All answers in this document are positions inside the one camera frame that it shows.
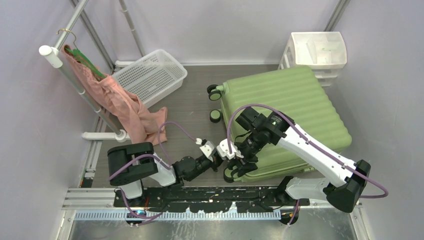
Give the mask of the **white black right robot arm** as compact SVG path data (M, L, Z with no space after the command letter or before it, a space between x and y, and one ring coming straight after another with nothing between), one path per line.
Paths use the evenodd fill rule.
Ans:
M249 170L265 146L277 146L296 154L323 175L322 178L286 176L277 192L281 204L288 206L300 199L324 200L344 213L351 213L370 182L370 163L363 159L354 161L331 150L282 112L272 108L265 116L254 108L253 104L240 107L239 115L230 118L251 131L250 135L239 143L226 138L218 147L220 155L236 166L237 174Z

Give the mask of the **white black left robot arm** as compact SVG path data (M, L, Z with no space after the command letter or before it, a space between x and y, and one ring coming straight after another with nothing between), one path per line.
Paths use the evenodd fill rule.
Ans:
M202 155L193 158L185 156L168 164L154 151L150 142L113 147L107 151L109 183L123 191L122 196L133 206L141 206L146 200L142 179L150 178L162 187L183 186L204 172L218 171L223 163L210 141L202 141L199 149Z

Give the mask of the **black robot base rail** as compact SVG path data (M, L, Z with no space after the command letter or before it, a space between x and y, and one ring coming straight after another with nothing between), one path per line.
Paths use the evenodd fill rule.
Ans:
M309 199L283 200L276 186L147 187L140 197L124 200L114 190L113 207L159 220L276 219L294 224Z

